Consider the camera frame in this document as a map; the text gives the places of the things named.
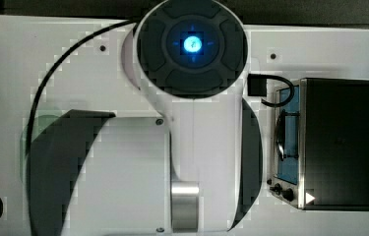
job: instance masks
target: power cord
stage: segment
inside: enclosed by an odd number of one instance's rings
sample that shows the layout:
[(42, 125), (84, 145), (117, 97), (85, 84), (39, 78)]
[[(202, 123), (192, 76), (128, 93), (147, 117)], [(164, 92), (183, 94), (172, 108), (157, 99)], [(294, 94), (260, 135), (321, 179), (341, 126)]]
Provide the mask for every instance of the power cord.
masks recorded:
[(274, 76), (274, 75), (260, 75), (260, 74), (250, 74), (248, 75), (248, 95), (249, 96), (267, 96), (267, 80), (275, 80), (280, 81), (288, 85), (289, 87), (289, 96), (285, 101), (280, 103), (270, 103), (265, 100), (261, 100), (266, 106), (277, 108), (282, 107), (288, 104), (292, 98), (294, 98), (294, 85), (291, 81), (284, 77)]

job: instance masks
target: circular dial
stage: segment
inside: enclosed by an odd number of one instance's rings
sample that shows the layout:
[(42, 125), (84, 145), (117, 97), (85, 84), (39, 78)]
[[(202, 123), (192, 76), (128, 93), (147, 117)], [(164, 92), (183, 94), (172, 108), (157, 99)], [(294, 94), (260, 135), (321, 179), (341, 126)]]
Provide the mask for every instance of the circular dial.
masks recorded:
[(247, 60), (240, 22), (215, 1), (166, 1), (144, 19), (137, 37), (139, 65), (148, 79), (179, 97), (228, 89)]

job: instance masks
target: screw hole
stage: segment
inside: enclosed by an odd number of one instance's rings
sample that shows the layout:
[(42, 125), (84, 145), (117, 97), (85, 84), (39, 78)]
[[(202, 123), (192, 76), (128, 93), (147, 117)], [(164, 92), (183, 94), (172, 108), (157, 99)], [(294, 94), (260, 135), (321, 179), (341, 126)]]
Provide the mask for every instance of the screw hole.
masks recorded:
[(163, 120), (162, 119), (157, 119), (156, 120), (156, 124), (157, 125), (162, 125), (163, 124)]

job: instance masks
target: glowing blue led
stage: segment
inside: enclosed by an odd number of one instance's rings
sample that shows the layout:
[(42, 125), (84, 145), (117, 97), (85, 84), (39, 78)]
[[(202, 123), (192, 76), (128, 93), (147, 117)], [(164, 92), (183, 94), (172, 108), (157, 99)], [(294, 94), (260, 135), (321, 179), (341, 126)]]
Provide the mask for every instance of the glowing blue led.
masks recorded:
[(202, 49), (202, 41), (196, 36), (189, 36), (184, 40), (184, 49), (188, 52), (198, 52)]

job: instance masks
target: metal frame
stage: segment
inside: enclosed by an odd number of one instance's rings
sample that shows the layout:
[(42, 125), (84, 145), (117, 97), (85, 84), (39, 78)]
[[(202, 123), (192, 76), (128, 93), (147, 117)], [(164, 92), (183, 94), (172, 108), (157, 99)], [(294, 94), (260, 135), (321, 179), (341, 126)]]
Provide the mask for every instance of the metal frame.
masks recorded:
[[(282, 195), (277, 195), (272, 192), (273, 196), (283, 200), (284, 202), (292, 205), (293, 207), (297, 207), (299, 209), (304, 209), (305, 198), (304, 198), (304, 173), (305, 173), (305, 136), (306, 136), (306, 91), (307, 91), (307, 79), (296, 80), (292, 82), (294, 86), (300, 87), (300, 108), (299, 108), (299, 120), (298, 120), (298, 183), (297, 185), (291, 184), (287, 181), (281, 180), (277, 178), (277, 166), (278, 166), (278, 156), (274, 151), (274, 168), (273, 168), (273, 185), (280, 184), (283, 189), (290, 188), (294, 193), (294, 200), (289, 202)], [(287, 89), (287, 85), (277, 86), (276, 87), (276, 101), (279, 101), (279, 91), (282, 89)], [(280, 113), (280, 108), (276, 109), (275, 122), (277, 121), (277, 116)]]

